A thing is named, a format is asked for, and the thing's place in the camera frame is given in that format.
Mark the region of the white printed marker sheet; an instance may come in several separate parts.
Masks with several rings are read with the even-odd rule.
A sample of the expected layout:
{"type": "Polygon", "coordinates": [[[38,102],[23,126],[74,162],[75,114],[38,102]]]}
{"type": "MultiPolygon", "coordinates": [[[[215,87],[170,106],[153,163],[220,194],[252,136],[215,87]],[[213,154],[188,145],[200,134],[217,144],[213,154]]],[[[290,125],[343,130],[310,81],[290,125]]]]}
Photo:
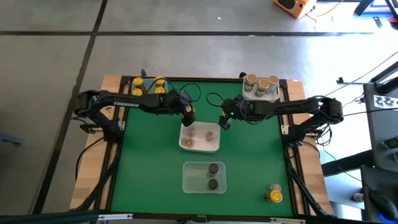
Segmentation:
{"type": "Polygon", "coordinates": [[[398,98],[390,96],[374,95],[373,102],[374,106],[377,108],[382,108],[382,109],[392,108],[393,110],[398,110],[398,98]]]}

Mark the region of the orange speaker box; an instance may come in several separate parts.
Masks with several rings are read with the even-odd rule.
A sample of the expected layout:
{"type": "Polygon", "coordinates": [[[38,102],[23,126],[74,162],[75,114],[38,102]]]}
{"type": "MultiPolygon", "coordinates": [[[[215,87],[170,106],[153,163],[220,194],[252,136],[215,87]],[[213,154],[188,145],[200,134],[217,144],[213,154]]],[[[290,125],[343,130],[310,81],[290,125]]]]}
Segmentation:
{"type": "Polygon", "coordinates": [[[296,19],[314,9],[317,0],[273,0],[273,3],[296,19]]]}

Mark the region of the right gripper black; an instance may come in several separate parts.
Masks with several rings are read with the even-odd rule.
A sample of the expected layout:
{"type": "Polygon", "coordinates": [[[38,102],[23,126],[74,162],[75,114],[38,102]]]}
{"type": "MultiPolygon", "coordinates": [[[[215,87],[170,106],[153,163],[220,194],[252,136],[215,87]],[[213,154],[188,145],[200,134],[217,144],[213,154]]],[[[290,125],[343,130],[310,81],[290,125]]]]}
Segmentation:
{"type": "Polygon", "coordinates": [[[234,99],[225,99],[222,102],[222,112],[222,118],[219,119],[218,124],[224,130],[230,128],[232,119],[246,122],[252,121],[252,103],[242,96],[237,96],[234,99]]]}

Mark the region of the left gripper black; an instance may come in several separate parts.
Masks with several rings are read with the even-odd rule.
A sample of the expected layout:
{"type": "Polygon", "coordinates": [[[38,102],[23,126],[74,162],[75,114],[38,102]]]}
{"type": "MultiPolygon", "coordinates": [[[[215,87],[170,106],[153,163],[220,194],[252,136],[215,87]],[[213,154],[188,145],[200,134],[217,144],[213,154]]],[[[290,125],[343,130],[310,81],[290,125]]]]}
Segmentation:
{"type": "Polygon", "coordinates": [[[168,92],[166,96],[166,104],[169,108],[170,111],[172,111],[172,114],[184,114],[182,118],[182,124],[185,127],[188,127],[193,124],[195,121],[195,114],[194,113],[186,113],[185,112],[185,107],[187,105],[192,105],[193,101],[191,96],[183,91],[183,90],[171,90],[168,92]]]}

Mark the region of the black desk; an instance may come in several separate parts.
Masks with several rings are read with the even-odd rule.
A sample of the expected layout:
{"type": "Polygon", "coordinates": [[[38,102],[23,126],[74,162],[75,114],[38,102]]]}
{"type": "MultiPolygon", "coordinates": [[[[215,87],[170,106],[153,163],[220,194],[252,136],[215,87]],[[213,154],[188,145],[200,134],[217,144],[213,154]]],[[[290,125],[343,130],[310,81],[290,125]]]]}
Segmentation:
{"type": "Polygon", "coordinates": [[[398,208],[398,110],[374,106],[373,96],[398,98],[398,61],[363,84],[371,149],[322,165],[324,176],[345,171],[361,171],[364,196],[363,218],[369,222],[398,224],[386,220],[369,198],[371,190],[380,190],[398,208]]]}

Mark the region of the tall wooden lid spice jar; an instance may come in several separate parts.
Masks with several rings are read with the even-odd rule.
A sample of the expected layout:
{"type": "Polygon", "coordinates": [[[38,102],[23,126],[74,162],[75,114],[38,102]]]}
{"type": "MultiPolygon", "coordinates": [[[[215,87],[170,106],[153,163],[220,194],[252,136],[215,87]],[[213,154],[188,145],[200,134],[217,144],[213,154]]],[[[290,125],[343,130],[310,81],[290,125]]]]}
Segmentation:
{"type": "Polygon", "coordinates": [[[257,76],[253,73],[247,74],[244,77],[244,90],[251,91],[257,83],[257,76]]]}
{"type": "Polygon", "coordinates": [[[270,87],[270,83],[269,83],[268,79],[262,78],[262,79],[258,80],[257,87],[256,87],[254,94],[258,97],[261,97],[267,93],[269,87],[270,87]]]}
{"type": "Polygon", "coordinates": [[[279,86],[279,78],[277,76],[275,76],[275,75],[271,75],[271,76],[268,77],[268,81],[269,81],[269,87],[267,89],[267,93],[271,94],[279,86]]]}

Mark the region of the small clear plastic bin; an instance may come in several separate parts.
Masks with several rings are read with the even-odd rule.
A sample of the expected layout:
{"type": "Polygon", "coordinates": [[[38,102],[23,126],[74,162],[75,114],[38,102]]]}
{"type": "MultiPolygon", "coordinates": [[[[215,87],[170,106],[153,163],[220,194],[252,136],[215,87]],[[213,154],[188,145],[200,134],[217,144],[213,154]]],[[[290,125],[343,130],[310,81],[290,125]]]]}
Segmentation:
{"type": "MultiPolygon", "coordinates": [[[[154,90],[156,88],[154,78],[142,78],[142,79],[144,81],[144,84],[140,87],[140,89],[142,90],[143,95],[154,94],[154,90]]],[[[167,93],[168,92],[168,81],[167,81],[166,78],[165,78],[164,88],[165,88],[166,93],[167,93]]]]}

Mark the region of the black computer mouse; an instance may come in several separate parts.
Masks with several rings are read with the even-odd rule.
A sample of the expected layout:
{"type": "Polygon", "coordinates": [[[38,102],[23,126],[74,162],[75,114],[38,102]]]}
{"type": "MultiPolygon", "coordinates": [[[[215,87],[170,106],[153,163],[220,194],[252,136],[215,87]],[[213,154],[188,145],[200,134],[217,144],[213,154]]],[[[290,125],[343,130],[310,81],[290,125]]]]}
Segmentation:
{"type": "Polygon", "coordinates": [[[369,198],[374,204],[375,208],[379,211],[386,220],[396,221],[398,220],[398,208],[394,202],[384,195],[380,190],[371,190],[369,198]]]}

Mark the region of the large clear plastic bin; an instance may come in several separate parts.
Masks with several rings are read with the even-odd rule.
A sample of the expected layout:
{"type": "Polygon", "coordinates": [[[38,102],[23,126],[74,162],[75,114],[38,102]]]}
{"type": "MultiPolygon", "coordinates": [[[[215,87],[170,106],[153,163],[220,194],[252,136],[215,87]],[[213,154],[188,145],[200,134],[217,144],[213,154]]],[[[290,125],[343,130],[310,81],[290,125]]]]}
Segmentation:
{"type": "Polygon", "coordinates": [[[183,165],[182,190],[186,194],[223,194],[226,192],[226,166],[223,162],[194,162],[188,161],[183,165]],[[219,166],[216,175],[208,173],[208,167],[211,163],[219,166]],[[219,187],[216,190],[208,188],[208,181],[216,179],[219,187]]]}

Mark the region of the silver metal bracket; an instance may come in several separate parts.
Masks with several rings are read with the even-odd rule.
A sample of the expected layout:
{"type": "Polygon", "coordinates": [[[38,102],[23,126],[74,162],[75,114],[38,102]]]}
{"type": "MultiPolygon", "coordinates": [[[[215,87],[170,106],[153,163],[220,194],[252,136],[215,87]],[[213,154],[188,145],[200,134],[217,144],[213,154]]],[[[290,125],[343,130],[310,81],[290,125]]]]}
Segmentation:
{"type": "Polygon", "coordinates": [[[294,219],[294,218],[277,218],[270,217],[271,223],[279,223],[279,224],[307,224],[305,220],[294,219]]]}
{"type": "Polygon", "coordinates": [[[132,213],[101,214],[98,215],[98,221],[128,220],[133,219],[133,217],[132,213]]]}

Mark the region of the wooden table side board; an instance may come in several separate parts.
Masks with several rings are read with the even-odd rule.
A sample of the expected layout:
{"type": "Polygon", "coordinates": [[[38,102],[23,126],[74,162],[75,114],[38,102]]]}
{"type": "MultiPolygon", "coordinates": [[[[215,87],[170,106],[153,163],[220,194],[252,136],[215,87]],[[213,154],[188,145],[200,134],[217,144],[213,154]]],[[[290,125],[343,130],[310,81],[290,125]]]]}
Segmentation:
{"type": "MultiPolygon", "coordinates": [[[[280,87],[280,99],[284,100],[304,100],[305,93],[303,83],[299,80],[286,79],[280,87]]],[[[319,152],[315,149],[315,140],[311,137],[305,138],[305,144],[297,149],[296,157],[291,159],[291,163],[296,172],[302,176],[303,181],[311,195],[327,213],[332,213],[326,184],[323,176],[322,165],[319,152]]],[[[315,212],[301,195],[297,184],[293,184],[294,189],[291,195],[294,196],[294,213],[302,215],[314,215],[315,212]]]]}
{"type": "MultiPolygon", "coordinates": [[[[105,75],[103,78],[101,90],[108,90],[111,92],[118,92],[122,81],[120,75],[105,75]]],[[[107,118],[111,119],[114,115],[114,107],[110,106],[102,109],[107,118]]],[[[102,131],[96,131],[94,134],[88,134],[85,147],[91,145],[96,140],[103,137],[102,131]]],[[[107,150],[107,142],[100,140],[93,146],[91,146],[82,156],[80,166],[77,175],[77,181],[73,190],[72,199],[70,202],[69,209],[77,208],[83,203],[83,201],[89,196],[94,190],[94,187],[98,183],[103,173],[103,164],[106,168],[109,167],[110,163],[114,159],[116,153],[117,144],[113,144],[110,150],[107,150]]],[[[109,185],[111,178],[105,183],[102,192],[98,195],[97,199],[90,205],[89,210],[95,208],[105,209],[106,201],[108,197],[109,185]]]]}

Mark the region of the white cutting board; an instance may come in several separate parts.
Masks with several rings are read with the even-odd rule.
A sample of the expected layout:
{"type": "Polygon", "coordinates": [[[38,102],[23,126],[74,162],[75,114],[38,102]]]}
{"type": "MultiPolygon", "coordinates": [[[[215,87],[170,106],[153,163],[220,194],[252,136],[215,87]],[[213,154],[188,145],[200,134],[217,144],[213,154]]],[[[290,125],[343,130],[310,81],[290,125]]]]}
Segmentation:
{"type": "Polygon", "coordinates": [[[180,136],[179,136],[179,146],[186,151],[195,151],[195,152],[206,152],[206,153],[214,153],[220,147],[220,127],[215,123],[205,123],[205,122],[194,122],[192,125],[185,127],[181,125],[180,128],[180,136]],[[190,138],[187,136],[187,128],[190,126],[195,127],[195,136],[191,139],[195,140],[193,147],[187,148],[182,147],[181,139],[182,138],[190,138]],[[205,134],[207,131],[212,131],[214,133],[214,138],[212,141],[207,141],[205,139],[205,134]]]}

